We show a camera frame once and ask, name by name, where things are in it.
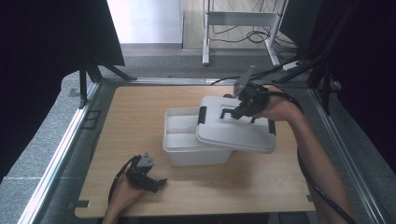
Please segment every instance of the gray floor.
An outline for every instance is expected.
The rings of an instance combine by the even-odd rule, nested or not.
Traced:
[[[258,69],[269,69],[271,62],[264,51],[217,51],[213,52],[211,64],[201,65],[201,55],[197,51],[173,49],[160,45],[151,48],[153,56],[136,56],[140,47],[124,46],[127,66],[121,68],[132,76],[139,77],[138,84],[166,83],[208,83],[216,78],[243,74],[251,65],[257,64]],[[106,118],[106,112],[112,96],[118,86],[133,86],[137,83],[125,82],[101,67],[105,77],[99,85],[97,95],[91,98],[89,114],[78,129],[77,139],[73,141],[64,163],[49,190],[48,197],[38,211],[34,223],[96,223],[96,219],[80,219],[75,217],[79,192],[85,175],[88,172],[95,143],[100,135]],[[265,78],[264,82],[282,77],[286,73],[279,72]],[[364,197],[347,170],[347,164],[341,160],[337,145],[334,143],[325,122],[314,104],[314,99],[304,86],[309,73],[283,85],[303,105],[305,113],[319,140],[332,157],[350,194],[353,208],[359,223],[395,223],[396,193],[392,186],[396,184],[395,174],[388,168],[360,127],[348,115],[345,109],[332,94],[330,110],[333,124],[342,137],[342,144],[347,148],[353,162],[359,168],[369,192],[375,199],[380,215],[384,220],[375,221],[367,212]],[[25,149],[9,175],[0,186],[0,223],[17,223],[26,205],[32,197],[37,184],[49,166],[50,160],[61,142],[64,133],[75,115],[79,104],[78,74],[71,74],[64,79],[63,90],[55,106],[51,109],[34,140]],[[315,214],[308,214],[311,223],[316,223]],[[270,223],[278,223],[276,214],[271,215]]]

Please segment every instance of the storage box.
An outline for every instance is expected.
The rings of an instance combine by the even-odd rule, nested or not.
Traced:
[[[233,150],[271,153],[276,146],[275,125],[268,119],[230,114],[220,118],[224,108],[234,109],[240,101],[206,96],[201,107],[170,108],[165,113],[163,149],[172,165],[226,163]]]

